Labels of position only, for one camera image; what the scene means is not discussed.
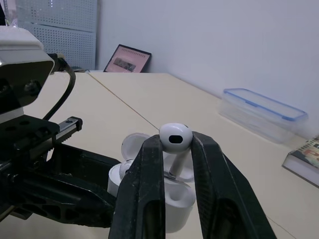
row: book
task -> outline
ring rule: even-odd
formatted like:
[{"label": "book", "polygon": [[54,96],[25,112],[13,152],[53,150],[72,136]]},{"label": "book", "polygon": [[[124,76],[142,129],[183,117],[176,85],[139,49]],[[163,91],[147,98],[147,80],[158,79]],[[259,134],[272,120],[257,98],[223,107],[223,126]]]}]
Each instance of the book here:
[{"label": "book", "polygon": [[283,167],[319,187],[319,135],[290,152]]}]

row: white earbud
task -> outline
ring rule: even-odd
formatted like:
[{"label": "white earbud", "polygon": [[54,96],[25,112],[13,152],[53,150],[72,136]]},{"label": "white earbud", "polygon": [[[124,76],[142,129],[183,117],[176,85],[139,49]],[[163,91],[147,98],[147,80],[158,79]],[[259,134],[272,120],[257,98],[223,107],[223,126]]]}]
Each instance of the white earbud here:
[{"label": "white earbud", "polygon": [[123,163],[121,163],[120,171],[119,171],[121,180],[124,178],[124,176],[126,175],[127,171],[130,169],[133,161],[134,161],[133,159],[130,159],[130,160],[127,160],[127,161],[124,161]]},{"label": "white earbud", "polygon": [[189,154],[193,132],[181,123],[164,124],[159,128],[159,131],[163,150],[167,153],[176,154],[176,158],[169,170],[169,177],[176,178],[181,174]]},{"label": "white earbud", "polygon": [[181,123],[167,123],[159,128],[159,138],[167,153],[181,153],[190,147],[192,131]]}]

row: earbud stem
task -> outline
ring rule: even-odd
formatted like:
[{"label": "earbud stem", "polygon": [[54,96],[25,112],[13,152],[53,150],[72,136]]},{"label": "earbud stem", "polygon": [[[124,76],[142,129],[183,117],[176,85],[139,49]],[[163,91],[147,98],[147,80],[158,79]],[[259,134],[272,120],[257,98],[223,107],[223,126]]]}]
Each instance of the earbud stem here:
[{"label": "earbud stem", "polygon": [[174,162],[171,165],[169,170],[169,174],[173,176],[174,178],[178,177],[181,174],[184,163],[187,159],[187,155],[189,154],[189,151],[190,151],[190,148],[176,155],[176,158],[174,159]]}]

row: black cable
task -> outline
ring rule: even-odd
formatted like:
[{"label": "black cable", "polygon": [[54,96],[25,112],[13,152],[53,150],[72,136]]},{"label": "black cable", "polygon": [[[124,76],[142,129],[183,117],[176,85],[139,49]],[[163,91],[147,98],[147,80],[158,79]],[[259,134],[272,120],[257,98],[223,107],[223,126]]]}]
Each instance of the black cable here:
[{"label": "black cable", "polygon": [[63,103],[69,97],[75,85],[76,76],[74,71],[63,59],[59,58],[59,60],[63,61],[62,62],[64,65],[63,68],[70,75],[70,82],[63,96],[59,99],[59,101],[55,104],[55,106],[53,106],[53,108],[45,115],[45,117],[43,117],[44,120],[49,120],[57,112],[57,110],[63,105]]}]

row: book cover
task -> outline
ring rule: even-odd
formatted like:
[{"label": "book cover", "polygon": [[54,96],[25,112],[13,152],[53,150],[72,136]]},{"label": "book cover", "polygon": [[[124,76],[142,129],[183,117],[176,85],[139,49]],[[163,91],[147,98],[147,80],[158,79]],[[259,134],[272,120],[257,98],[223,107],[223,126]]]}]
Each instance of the book cover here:
[{"label": "book cover", "polygon": [[290,154],[319,169],[319,135]]}]

